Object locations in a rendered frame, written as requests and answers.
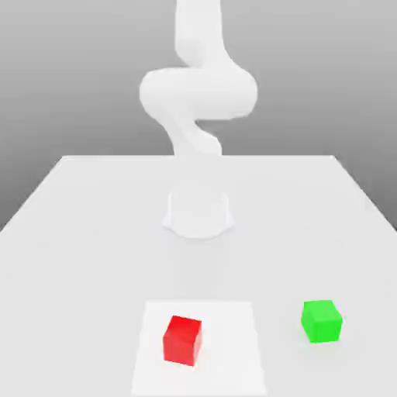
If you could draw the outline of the small red cube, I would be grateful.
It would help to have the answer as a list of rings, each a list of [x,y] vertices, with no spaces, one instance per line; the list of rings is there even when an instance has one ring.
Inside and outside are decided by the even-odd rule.
[[[202,321],[172,316],[162,341],[165,361],[194,367],[202,345]]]

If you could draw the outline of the small green cube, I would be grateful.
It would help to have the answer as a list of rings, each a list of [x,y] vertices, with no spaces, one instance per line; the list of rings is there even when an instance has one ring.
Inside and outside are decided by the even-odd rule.
[[[321,299],[303,303],[301,324],[310,343],[338,341],[342,323],[343,317],[332,300]]]

